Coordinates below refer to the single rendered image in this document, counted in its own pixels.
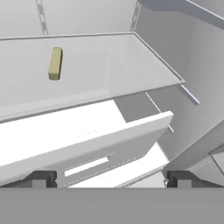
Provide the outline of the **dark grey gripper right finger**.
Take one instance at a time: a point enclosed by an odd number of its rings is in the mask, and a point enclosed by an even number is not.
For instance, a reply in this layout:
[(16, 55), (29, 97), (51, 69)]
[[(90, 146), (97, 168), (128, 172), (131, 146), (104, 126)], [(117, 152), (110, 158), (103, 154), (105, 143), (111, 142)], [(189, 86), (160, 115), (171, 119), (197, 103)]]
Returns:
[(167, 179), (167, 187), (172, 188), (224, 188), (224, 185), (198, 178), (190, 171), (168, 171)]

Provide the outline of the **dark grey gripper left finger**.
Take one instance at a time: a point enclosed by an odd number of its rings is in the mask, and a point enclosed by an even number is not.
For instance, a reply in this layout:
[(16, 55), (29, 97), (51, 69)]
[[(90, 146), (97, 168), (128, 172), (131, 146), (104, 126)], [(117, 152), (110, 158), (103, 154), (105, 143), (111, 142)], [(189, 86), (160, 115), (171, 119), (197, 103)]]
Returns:
[(3, 187), (56, 188), (56, 178), (56, 171), (33, 171), (25, 178), (5, 184)]

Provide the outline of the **yellow butter stick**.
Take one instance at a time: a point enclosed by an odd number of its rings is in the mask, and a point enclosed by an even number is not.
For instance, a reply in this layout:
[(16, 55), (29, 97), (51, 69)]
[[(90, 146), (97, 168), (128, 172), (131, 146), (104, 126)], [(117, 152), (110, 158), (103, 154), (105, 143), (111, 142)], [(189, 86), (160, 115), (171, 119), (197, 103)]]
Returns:
[(52, 57), (48, 70), (48, 77), (52, 81), (58, 81), (60, 79), (62, 58), (63, 58), (62, 48), (54, 47), (52, 49)]

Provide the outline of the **white fridge drawer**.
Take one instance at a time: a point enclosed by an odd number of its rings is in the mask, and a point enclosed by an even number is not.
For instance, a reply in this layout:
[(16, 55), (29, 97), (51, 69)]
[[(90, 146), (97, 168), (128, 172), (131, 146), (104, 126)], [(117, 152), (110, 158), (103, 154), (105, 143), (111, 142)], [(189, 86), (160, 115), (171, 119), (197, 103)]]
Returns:
[(0, 122), (0, 186), (56, 171), (69, 187), (144, 157), (173, 118), (146, 93)]

